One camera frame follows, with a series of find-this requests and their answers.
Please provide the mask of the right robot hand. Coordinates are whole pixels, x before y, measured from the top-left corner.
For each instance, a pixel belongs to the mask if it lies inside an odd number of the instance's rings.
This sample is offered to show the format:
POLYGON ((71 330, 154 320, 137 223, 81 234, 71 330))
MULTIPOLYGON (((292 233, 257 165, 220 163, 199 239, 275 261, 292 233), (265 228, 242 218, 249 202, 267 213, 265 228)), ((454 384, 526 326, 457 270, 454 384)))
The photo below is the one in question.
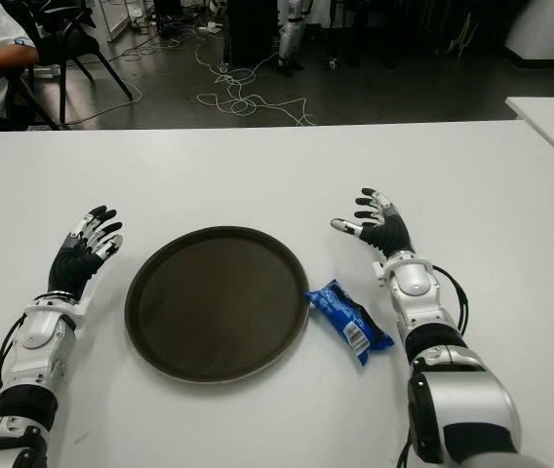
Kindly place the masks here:
POLYGON ((413 252, 409 230, 396 206, 380 191, 363 188, 355 200, 359 207, 354 213, 357 222, 334 218, 330 226, 358 238, 379 250, 386 258, 398 252, 413 252))

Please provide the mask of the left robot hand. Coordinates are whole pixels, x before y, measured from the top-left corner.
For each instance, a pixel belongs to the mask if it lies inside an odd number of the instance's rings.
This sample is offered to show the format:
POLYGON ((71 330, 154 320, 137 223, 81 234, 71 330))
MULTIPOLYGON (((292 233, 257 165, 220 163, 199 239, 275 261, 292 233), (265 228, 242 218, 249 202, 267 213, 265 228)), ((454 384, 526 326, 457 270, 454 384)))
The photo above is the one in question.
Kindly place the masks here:
POLYGON ((89 281, 120 250, 123 224, 114 221, 117 212, 99 206, 84 214, 69 231, 52 263, 48 293, 58 293, 78 302, 89 281))

